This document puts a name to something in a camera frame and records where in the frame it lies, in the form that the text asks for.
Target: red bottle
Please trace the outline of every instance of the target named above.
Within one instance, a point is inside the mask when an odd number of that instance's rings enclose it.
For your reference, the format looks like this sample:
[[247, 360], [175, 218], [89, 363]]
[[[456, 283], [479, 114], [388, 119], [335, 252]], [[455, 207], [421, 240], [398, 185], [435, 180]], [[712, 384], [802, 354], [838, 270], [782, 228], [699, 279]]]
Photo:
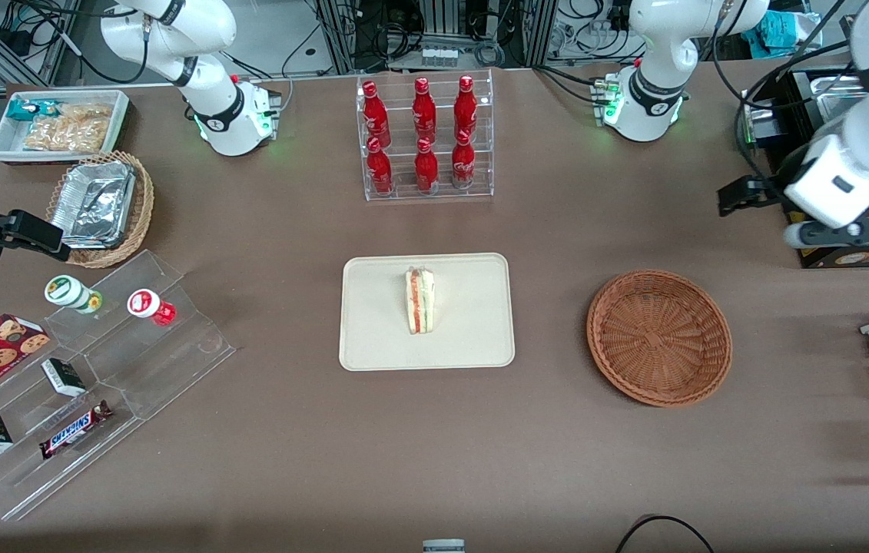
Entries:
[[390, 159], [380, 146], [378, 137], [367, 140], [367, 167], [370, 169], [370, 179], [376, 188], [376, 194], [389, 196], [393, 192], [393, 172], [390, 169]]
[[437, 139], [437, 108], [431, 98], [430, 84], [424, 77], [413, 82], [413, 126], [417, 137], [424, 137], [434, 144]]
[[466, 131], [458, 131], [455, 150], [451, 151], [451, 184], [459, 190], [472, 188], [476, 177], [476, 151]]
[[367, 103], [363, 106], [363, 116], [367, 120], [370, 136], [379, 139], [380, 147], [390, 146], [390, 119], [386, 115], [386, 105], [377, 95], [376, 83], [365, 81], [363, 95], [367, 97]]
[[431, 153], [431, 141], [417, 139], [417, 157], [413, 160], [417, 172], [417, 190], [424, 196], [437, 194], [437, 157]]
[[473, 89], [476, 82], [470, 75], [463, 75], [458, 80], [458, 98], [455, 99], [455, 136], [458, 131], [466, 131], [469, 137], [476, 135], [476, 108], [479, 101]]

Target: table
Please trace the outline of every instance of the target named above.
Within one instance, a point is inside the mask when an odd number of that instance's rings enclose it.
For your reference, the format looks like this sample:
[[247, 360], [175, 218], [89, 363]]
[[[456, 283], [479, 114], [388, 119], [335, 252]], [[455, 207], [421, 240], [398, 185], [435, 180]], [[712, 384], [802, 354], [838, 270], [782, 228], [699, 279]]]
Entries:
[[[767, 66], [725, 67], [744, 87]], [[199, 140], [174, 88], [129, 88], [124, 148], [157, 189], [145, 246], [240, 351], [0, 522], [0, 551], [611, 551], [646, 512], [719, 551], [869, 551], [869, 270], [798, 269], [775, 208], [716, 216], [747, 168], [714, 70], [651, 144], [532, 71], [494, 75], [497, 194], [471, 204], [364, 202], [354, 78], [297, 83], [280, 140], [240, 158]], [[61, 171], [0, 164], [0, 210], [44, 213]], [[512, 365], [340, 368], [348, 259], [481, 251], [510, 263]], [[641, 267], [694, 280], [730, 323], [731, 374], [701, 405], [639, 405], [589, 355], [592, 295]], [[0, 313], [50, 314], [61, 272], [6, 252]], [[658, 522], [629, 550], [701, 549]]]

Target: clear acrylic shelf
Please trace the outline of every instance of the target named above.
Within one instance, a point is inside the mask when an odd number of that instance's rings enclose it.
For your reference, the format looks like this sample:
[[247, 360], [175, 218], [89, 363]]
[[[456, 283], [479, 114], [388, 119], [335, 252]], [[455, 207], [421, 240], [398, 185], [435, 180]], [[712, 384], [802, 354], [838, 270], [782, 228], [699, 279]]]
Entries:
[[[470, 75], [474, 80], [474, 94], [479, 102], [476, 109], [476, 133], [472, 147], [476, 151], [476, 175], [473, 185], [466, 190], [451, 185], [451, 150], [455, 147], [455, 98], [458, 97], [458, 80]], [[417, 191], [413, 159], [417, 152], [417, 133], [413, 129], [413, 80], [425, 77], [430, 82], [430, 94], [437, 107], [437, 136], [434, 155], [438, 160], [441, 186], [434, 196], [424, 196]], [[380, 196], [370, 179], [367, 167], [367, 139], [370, 137], [363, 119], [363, 83], [374, 81], [379, 98], [386, 105], [390, 120], [391, 144], [386, 148], [393, 171], [394, 192]], [[465, 199], [492, 196], [495, 192], [495, 167], [493, 135], [493, 74], [489, 71], [444, 71], [424, 74], [402, 75], [384, 73], [360, 77], [357, 81], [356, 116], [360, 132], [360, 157], [363, 161], [363, 189], [367, 200], [438, 200]]]
[[[27, 515], [233, 354], [235, 349], [198, 312], [179, 280], [180, 273], [145, 250], [94, 284], [104, 295], [95, 314], [59, 309], [45, 319], [45, 329], [58, 345], [48, 344], [0, 382], [0, 416], [14, 440], [0, 452], [3, 519]], [[129, 315], [126, 298], [145, 287], [175, 305], [177, 318], [171, 325]], [[86, 393], [69, 398], [55, 392], [41, 368], [48, 357], [69, 361]], [[41, 457], [39, 443], [101, 400], [112, 416], [51, 459]]]

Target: brown wicker basket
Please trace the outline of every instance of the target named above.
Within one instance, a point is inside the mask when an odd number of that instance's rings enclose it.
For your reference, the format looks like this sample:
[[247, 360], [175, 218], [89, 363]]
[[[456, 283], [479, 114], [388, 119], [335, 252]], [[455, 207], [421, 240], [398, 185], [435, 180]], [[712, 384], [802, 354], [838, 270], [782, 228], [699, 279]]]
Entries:
[[616, 388], [651, 406], [700, 402], [731, 367], [725, 315], [704, 290], [665, 270], [610, 280], [588, 311], [588, 344]]
[[[136, 157], [123, 151], [95, 155], [89, 160], [80, 161], [79, 164], [105, 164], [108, 161], [123, 161], [137, 171], [137, 182], [134, 183], [134, 196], [130, 200], [128, 230], [126, 230], [124, 241], [117, 248], [111, 250], [72, 250], [66, 263], [87, 267], [87, 269], [103, 269], [103, 267], [117, 265], [117, 263], [137, 253], [141, 242], [144, 241], [144, 236], [147, 234], [147, 227], [151, 224], [151, 210], [154, 209], [154, 185], [151, 182], [151, 175], [147, 174], [144, 165], [140, 164]], [[48, 203], [48, 209], [45, 210], [45, 220], [51, 220], [64, 182], [65, 175], [62, 175], [62, 178], [58, 179], [58, 186], [55, 186], [55, 192], [51, 193], [51, 202]]]

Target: bottle cap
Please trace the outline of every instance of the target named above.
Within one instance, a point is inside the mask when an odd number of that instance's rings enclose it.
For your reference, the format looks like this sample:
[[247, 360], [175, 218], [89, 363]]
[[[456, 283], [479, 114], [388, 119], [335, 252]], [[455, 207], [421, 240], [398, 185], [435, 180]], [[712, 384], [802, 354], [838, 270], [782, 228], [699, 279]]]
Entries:
[[130, 294], [128, 299], [128, 311], [134, 317], [147, 319], [161, 308], [161, 298], [147, 288], [141, 288], [136, 293]]
[[59, 276], [49, 280], [48, 284], [45, 284], [45, 299], [62, 307], [72, 307], [73, 304], [78, 306], [85, 302], [84, 291], [86, 291], [86, 286], [83, 286], [75, 277], [59, 274]]
[[365, 81], [363, 83], [363, 94], [367, 98], [375, 98], [376, 97], [376, 83], [373, 81]]

